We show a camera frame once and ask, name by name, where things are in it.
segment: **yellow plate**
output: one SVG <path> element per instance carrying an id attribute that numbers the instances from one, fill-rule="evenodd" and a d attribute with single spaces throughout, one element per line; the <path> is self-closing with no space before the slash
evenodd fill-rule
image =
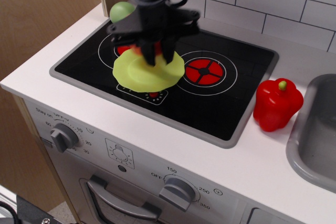
<path id="1" fill-rule="evenodd" d="M 177 84 L 183 75 L 184 60 L 176 52 L 169 64 L 161 54 L 155 57 L 155 66 L 151 66 L 129 49 L 115 60 L 113 67 L 119 84 L 135 92 L 159 92 Z"/>

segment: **wooden cabinet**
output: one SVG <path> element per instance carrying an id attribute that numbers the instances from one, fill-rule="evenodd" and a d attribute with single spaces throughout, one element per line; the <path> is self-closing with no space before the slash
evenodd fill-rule
<path id="1" fill-rule="evenodd" d="M 0 0 L 0 79 L 100 1 Z M 12 95 L 2 89 L 0 110 L 0 184 L 49 211 L 64 198 Z"/>

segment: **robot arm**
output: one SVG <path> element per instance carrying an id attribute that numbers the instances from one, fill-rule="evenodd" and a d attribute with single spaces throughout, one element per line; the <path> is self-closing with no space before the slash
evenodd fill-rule
<path id="1" fill-rule="evenodd" d="M 178 4 L 170 4 L 169 0 L 131 1 L 136 4 L 134 12 L 110 25 L 108 33 L 116 46 L 136 44 L 140 47 L 150 65 L 155 65 L 155 43 L 161 43 L 163 57 L 170 63 L 178 39 L 198 33 L 199 13 L 178 8 L 187 0 Z"/>

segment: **pepper stem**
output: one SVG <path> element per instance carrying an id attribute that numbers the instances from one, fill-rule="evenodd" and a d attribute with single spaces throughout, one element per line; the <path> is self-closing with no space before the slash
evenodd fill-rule
<path id="1" fill-rule="evenodd" d="M 285 91 L 286 90 L 286 87 L 287 87 L 287 82 L 286 81 L 280 81 L 279 82 L 279 89 L 281 91 Z"/>

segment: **oven door handle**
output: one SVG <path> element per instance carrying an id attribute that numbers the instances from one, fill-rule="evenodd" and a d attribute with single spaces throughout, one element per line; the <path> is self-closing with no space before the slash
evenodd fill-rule
<path id="1" fill-rule="evenodd" d="M 95 175 L 93 175 L 90 180 L 87 182 L 89 189 L 98 196 L 101 200 L 103 200 L 106 204 L 114 208 L 115 210 L 143 220 L 157 221 L 160 214 L 161 209 L 156 206 L 145 202 L 143 206 L 137 207 L 128 202 L 125 202 L 114 195 L 110 194 L 106 191 L 107 182 Z"/>

